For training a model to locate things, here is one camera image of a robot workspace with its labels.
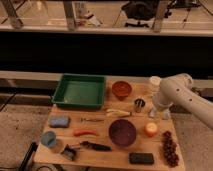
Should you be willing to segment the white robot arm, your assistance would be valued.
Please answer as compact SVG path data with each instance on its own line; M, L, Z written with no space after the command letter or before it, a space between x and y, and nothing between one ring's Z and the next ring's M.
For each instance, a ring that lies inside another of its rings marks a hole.
M192 92L192 86L193 79L186 73L162 78L158 91L152 96L149 115L155 117L158 111L169 115L169 108L178 104L213 130L213 103Z

